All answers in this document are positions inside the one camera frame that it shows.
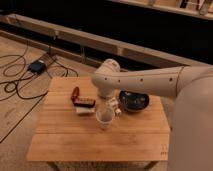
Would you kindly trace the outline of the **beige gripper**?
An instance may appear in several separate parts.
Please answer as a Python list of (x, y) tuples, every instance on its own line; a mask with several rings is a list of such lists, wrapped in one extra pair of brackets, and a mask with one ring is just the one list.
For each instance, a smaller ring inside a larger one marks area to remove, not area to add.
[(101, 99), (97, 107), (97, 112), (99, 116), (104, 115), (112, 116), (114, 114), (113, 102), (114, 102), (113, 98)]

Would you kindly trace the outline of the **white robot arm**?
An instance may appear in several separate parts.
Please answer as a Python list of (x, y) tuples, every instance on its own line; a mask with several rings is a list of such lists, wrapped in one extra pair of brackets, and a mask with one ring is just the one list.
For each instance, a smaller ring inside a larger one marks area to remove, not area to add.
[(107, 59), (91, 81), (103, 98), (123, 90), (174, 99), (168, 171), (213, 171), (213, 65), (122, 72)]

